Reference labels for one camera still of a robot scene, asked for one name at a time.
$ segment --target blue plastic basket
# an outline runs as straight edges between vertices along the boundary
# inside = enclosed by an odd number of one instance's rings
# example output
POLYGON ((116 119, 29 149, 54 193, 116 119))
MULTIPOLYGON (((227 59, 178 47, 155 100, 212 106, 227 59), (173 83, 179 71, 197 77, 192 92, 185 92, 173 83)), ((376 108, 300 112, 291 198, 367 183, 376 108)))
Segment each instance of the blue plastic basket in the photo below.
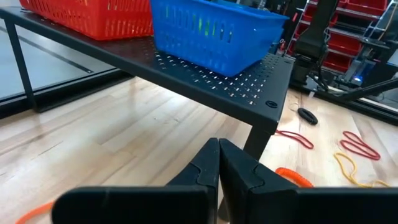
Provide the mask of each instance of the blue plastic basket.
POLYGON ((288 17, 239 4, 151 0, 156 47, 232 77, 262 59, 288 17))

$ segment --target wooden floor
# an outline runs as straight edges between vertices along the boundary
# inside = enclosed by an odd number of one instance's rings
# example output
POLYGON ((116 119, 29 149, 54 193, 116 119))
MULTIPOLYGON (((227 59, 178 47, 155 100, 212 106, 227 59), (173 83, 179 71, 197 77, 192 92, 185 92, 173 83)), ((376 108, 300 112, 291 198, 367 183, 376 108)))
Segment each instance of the wooden floor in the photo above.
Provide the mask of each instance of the wooden floor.
MULTIPOLYGON (((348 153, 360 182, 398 186, 398 128, 316 98, 290 91, 280 130, 311 139, 310 151, 272 137, 261 162, 298 171, 315 186, 352 186, 333 153, 342 132, 352 131, 377 149, 380 161, 348 153), (289 109, 318 116, 309 126, 289 109)), ((239 147, 250 126, 140 78, 42 114, 27 111, 0 120, 0 223, 82 185, 164 185, 210 137, 239 147)), ((37 219, 48 223, 48 217, 37 219)))

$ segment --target table leg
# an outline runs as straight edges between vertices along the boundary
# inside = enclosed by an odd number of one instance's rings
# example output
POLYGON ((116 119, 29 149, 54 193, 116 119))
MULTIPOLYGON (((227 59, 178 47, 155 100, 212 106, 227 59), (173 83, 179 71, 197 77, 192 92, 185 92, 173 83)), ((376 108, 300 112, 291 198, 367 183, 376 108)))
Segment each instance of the table leg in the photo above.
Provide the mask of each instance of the table leg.
POLYGON ((22 84, 25 89, 25 94, 27 97, 28 104, 31 108, 37 108, 36 101, 34 99, 32 84, 29 80, 29 74, 27 73, 26 63, 24 54, 22 53, 21 44, 19 43, 19 38, 15 24, 5 20, 8 37, 10 38, 12 51, 14 52, 15 60, 17 62, 19 75, 21 76, 22 84))
MULTIPOLYGON (((249 137, 243 147, 243 151, 247 152, 253 158, 259 160, 271 135, 264 131, 264 128, 253 126, 250 130, 249 137)), ((218 209, 218 217, 226 222, 229 221, 226 209, 226 203, 223 199, 218 209)))

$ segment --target perforated metal tabletop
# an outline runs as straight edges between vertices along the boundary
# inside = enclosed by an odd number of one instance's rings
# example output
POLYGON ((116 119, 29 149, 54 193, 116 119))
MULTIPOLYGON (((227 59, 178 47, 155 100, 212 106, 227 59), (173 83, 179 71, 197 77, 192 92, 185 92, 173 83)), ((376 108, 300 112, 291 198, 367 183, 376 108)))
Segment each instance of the perforated metal tabletop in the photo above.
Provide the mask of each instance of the perforated metal tabletop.
POLYGON ((226 78, 157 51, 152 37, 98 42, 19 7, 0 9, 0 17, 270 134, 276 130, 293 66, 287 58, 269 54, 226 78))

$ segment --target yellow rope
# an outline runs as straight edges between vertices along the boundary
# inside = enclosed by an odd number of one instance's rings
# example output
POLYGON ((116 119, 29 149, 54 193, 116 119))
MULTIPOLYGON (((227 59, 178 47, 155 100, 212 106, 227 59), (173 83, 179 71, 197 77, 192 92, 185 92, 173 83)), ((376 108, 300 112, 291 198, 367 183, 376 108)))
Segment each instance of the yellow rope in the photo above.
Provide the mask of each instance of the yellow rope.
POLYGON ((336 158, 337 162, 339 163, 343 175, 344 175, 351 183, 353 183, 353 184, 355 184, 355 185, 357 185, 357 186, 359 186, 359 187, 374 187, 375 184, 381 184, 381 185, 384 185, 384 186, 386 186, 386 187, 391 187, 390 185, 388 185, 387 183, 385 183, 384 181, 381 181, 381 180, 376 180, 376 181, 372 182, 372 184, 360 184, 360 183, 358 183, 358 181, 356 181, 356 179, 355 179, 355 177, 354 177, 354 175, 356 174, 356 164, 355 164, 354 160, 352 160, 352 158, 350 158, 349 156, 347 156, 346 154, 344 154, 344 153, 342 153, 342 152, 336 152, 336 153, 334 153, 334 157, 336 158), (353 167, 354 167, 354 170, 353 170, 353 172, 352 172, 350 175, 347 174, 347 171, 345 170, 345 168, 344 168, 344 166, 343 166, 343 163, 342 163, 341 160, 338 158, 338 156, 343 156, 344 158, 346 158, 347 160, 349 160, 349 161, 352 163, 352 165, 353 165, 353 167))

